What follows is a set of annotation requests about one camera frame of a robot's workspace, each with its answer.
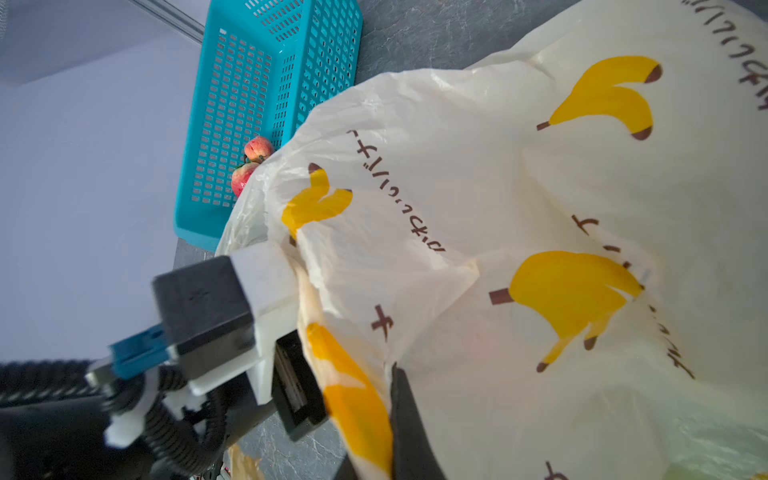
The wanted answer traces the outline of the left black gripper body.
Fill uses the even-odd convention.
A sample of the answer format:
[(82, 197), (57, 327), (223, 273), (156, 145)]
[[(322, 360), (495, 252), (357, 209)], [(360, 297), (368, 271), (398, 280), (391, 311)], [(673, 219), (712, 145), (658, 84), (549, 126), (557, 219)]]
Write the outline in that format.
[(328, 419), (323, 395), (304, 358), (297, 331), (278, 339), (272, 399), (260, 405), (245, 373), (227, 383), (227, 441), (235, 443), (277, 414), (287, 437), (298, 442)]

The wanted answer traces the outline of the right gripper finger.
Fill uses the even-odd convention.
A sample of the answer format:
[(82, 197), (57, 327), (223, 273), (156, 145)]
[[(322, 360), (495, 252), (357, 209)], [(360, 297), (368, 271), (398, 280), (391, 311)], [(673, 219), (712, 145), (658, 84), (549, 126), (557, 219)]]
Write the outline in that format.
[(392, 367), (390, 390), (393, 432), (393, 478), (398, 480), (445, 480), (437, 462), (406, 372)]

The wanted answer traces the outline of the banana print plastic bag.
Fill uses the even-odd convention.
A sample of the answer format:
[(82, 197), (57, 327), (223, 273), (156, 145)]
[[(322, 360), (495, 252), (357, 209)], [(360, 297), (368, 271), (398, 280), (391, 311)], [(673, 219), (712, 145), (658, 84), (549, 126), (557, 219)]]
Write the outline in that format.
[(254, 175), (356, 479), (392, 367), (446, 479), (767, 475), (767, 23), (582, 1), (465, 70), (378, 75)]

